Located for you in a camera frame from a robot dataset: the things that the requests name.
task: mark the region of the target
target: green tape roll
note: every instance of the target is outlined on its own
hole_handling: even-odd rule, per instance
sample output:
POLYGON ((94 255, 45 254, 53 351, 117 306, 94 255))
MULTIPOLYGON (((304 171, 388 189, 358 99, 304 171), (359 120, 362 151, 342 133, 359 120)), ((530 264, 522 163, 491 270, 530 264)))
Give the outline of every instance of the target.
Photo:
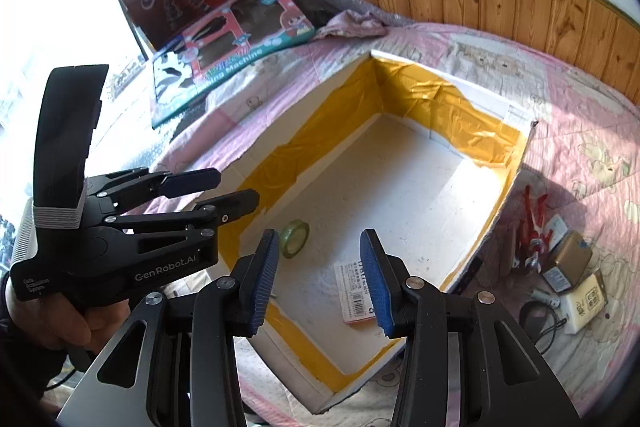
POLYGON ((301 219, 294 219, 280 232, 280 252, 287 259, 295 257, 305 247, 309 237, 309 225, 301 219))

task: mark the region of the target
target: silver pivot bolt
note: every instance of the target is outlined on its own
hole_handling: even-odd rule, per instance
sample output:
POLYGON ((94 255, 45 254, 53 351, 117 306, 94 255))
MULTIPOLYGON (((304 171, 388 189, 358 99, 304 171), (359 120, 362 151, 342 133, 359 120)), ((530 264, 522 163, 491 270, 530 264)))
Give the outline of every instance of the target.
POLYGON ((216 286, 221 290, 228 290, 236 285, 236 280, 233 277, 221 277, 216 281, 216 286))
POLYGON ((482 302, 482 304, 493 304, 495 302, 495 295, 491 292, 482 291, 478 293, 478 300, 482 302))
POLYGON ((162 294, 160 292, 148 293, 145 297, 145 304, 155 306, 162 302, 162 294))
POLYGON ((404 284, 407 285, 408 288, 412 290, 419 290, 420 288, 424 288, 424 280, 420 277, 408 277, 404 284))

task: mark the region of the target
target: pink bedspread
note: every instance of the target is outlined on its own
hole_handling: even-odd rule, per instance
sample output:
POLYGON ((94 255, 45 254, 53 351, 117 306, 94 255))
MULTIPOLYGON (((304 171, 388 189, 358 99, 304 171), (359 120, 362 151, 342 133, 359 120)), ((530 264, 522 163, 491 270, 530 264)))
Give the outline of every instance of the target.
MULTIPOLYGON (((508 226, 523 217, 524 185, 532 185, 533 194, 548 192, 548 215, 559 213, 591 243, 590 267, 602 269, 609 296, 606 312, 577 335, 558 335, 545 355, 584 413, 621 367, 640 325, 640 113, 577 68, 490 34, 416 24, 387 28, 381 36, 385 32, 370 18, 339 17, 325 34, 352 38, 329 36, 285 50, 236 75, 232 82, 244 87, 233 88, 235 94, 224 102, 212 93, 207 114, 174 140, 156 169, 225 169, 284 110, 372 49, 416 60, 518 102, 536 115, 539 125, 526 153, 524 175, 484 245, 484 266, 468 291, 492 289, 516 313, 532 283, 544 286, 537 277, 502 280, 498 258, 508 226)), ((193 198, 156 200, 146 211, 177 210, 193 198)), ((389 425, 398 384, 395 366, 322 416, 311 416, 298 404, 244 342, 238 343, 238 370, 244 399, 273 425, 389 425)))

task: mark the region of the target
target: yellow tape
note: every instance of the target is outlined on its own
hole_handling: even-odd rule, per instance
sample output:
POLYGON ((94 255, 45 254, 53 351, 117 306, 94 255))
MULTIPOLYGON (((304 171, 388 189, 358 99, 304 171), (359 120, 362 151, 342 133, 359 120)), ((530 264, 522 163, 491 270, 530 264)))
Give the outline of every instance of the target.
MULTIPOLYGON (((475 109, 455 86, 437 74, 419 66, 380 58, 365 60, 322 102, 288 143, 276 147, 245 179, 240 189, 257 190, 260 205, 252 215, 219 229, 218 246, 227 266, 233 266, 238 259, 239 236, 252 219, 268 211, 296 182, 299 174, 380 112, 411 118, 436 131, 476 164, 492 169, 502 183, 500 198, 474 247, 440 288, 445 288, 458 275, 513 183, 527 136, 475 109)), ((334 393, 360 377, 394 345, 389 342, 364 367, 345 375, 275 306, 269 305, 266 321, 295 352, 300 363, 334 393)))

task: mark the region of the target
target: white label on box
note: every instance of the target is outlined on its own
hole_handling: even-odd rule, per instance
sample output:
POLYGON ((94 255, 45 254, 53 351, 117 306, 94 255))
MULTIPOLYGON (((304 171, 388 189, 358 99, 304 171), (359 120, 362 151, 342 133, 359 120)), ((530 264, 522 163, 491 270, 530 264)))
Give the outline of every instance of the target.
POLYGON ((334 270, 344 322, 350 324, 375 317, 362 261, 335 263, 334 270))
POLYGON ((566 235, 566 233, 569 232, 569 229, 562 220, 562 217, 556 214, 546 222, 543 230, 545 236, 549 230, 553 230, 554 232, 551 234, 551 239, 549 240, 549 251, 552 251, 554 247, 560 243, 560 240, 566 235))
POLYGON ((554 266, 551 270, 547 270, 542 275, 550 284, 551 288, 558 293, 571 288, 569 279, 564 276, 564 273, 562 273, 558 266, 554 266))
POLYGON ((531 130, 532 116, 527 111, 510 105, 507 109, 507 114, 502 118, 502 123, 507 124, 509 127, 519 130, 526 136, 529 135, 531 130))

